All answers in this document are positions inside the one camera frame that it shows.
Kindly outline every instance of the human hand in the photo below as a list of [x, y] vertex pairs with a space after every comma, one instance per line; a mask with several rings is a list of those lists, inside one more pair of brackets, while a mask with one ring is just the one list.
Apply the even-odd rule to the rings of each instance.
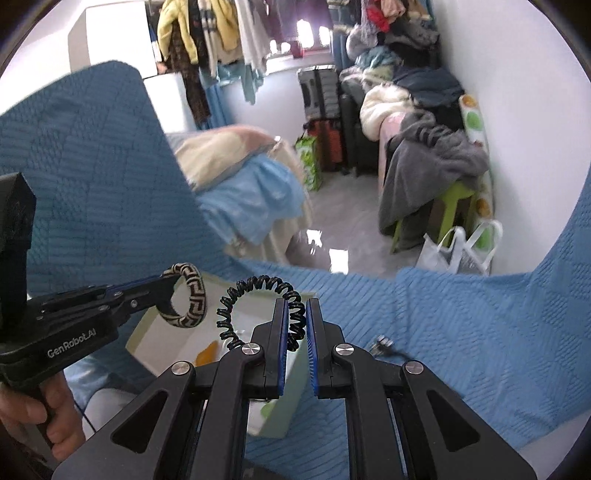
[[[47, 438], [54, 444], [51, 452], [63, 461], [85, 441], [82, 419], [63, 372], [45, 380], [41, 392], [53, 412], [47, 426]], [[47, 411], [41, 402], [0, 384], [0, 421], [13, 438], [26, 443], [22, 424], [40, 424], [46, 420]]]

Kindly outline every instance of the coiled black cable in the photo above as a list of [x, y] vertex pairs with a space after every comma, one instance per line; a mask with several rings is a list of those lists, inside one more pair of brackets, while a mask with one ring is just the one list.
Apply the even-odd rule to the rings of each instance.
[[226, 329], [225, 332], [220, 333], [220, 338], [222, 340], [232, 339], [228, 343], [229, 350], [244, 345], [245, 342], [240, 340], [236, 332], [234, 332], [234, 327], [232, 326], [232, 309], [238, 299], [245, 293], [253, 290], [262, 290], [263, 288], [274, 290], [275, 293], [278, 293], [286, 300], [290, 311], [290, 320], [292, 321], [292, 323], [290, 322], [290, 332], [287, 336], [287, 349], [295, 352], [299, 345], [298, 340], [304, 338], [306, 307], [301, 301], [301, 295], [294, 290], [294, 287], [279, 277], [269, 277], [268, 275], [249, 277], [246, 281], [237, 281], [236, 288], [230, 287], [228, 289], [228, 296], [220, 299], [220, 302], [222, 302], [225, 308], [217, 309], [217, 314], [223, 318], [223, 320], [217, 321], [217, 326], [218, 328]]

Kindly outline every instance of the green stool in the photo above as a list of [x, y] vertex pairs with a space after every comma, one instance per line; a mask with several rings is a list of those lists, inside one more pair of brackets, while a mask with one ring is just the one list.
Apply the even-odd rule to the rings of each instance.
[[[437, 197], [444, 204], [443, 220], [441, 221], [441, 227], [439, 229], [439, 237], [437, 238], [437, 243], [441, 242], [445, 234], [448, 233], [448, 231], [451, 230], [451, 228], [453, 227], [453, 221], [456, 218], [457, 203], [460, 200], [468, 198], [472, 199], [470, 201], [470, 208], [468, 210], [468, 215], [466, 218], [466, 224], [471, 225], [471, 217], [474, 213], [474, 209], [476, 206], [475, 193], [475, 190], [469, 189], [461, 181], [458, 180], [444, 193]], [[400, 234], [402, 233], [403, 221], [404, 219], [396, 222], [396, 230], [394, 231], [394, 237], [392, 238], [392, 248], [390, 249], [390, 253], [394, 253], [394, 251], [396, 250], [398, 240], [400, 239]]]

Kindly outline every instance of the tiled floor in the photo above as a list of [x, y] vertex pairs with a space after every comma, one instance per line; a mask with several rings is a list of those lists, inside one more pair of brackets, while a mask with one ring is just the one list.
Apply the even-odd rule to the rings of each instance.
[[324, 173], [318, 192], [310, 192], [314, 221], [287, 249], [293, 265], [333, 272], [392, 278], [414, 266], [420, 247], [390, 254], [392, 238], [378, 230], [377, 177]]

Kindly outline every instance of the blue knit blanket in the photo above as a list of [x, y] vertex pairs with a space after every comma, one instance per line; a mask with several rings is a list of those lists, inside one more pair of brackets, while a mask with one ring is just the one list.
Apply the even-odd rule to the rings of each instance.
[[[71, 74], [0, 117], [0, 173], [37, 195], [33, 296], [120, 283], [189, 261], [226, 280], [277, 275], [315, 291], [324, 318], [366, 347], [377, 334], [425, 362], [514, 447], [591, 407], [591, 182], [532, 274], [394, 282], [241, 262], [222, 252], [196, 206], [140, 75], [109, 62]], [[74, 392], [101, 373], [142, 388], [152, 377], [120, 338], [86, 359]], [[304, 392], [285, 439], [249, 439], [247, 457], [294, 479], [349, 475], [342, 401]]]

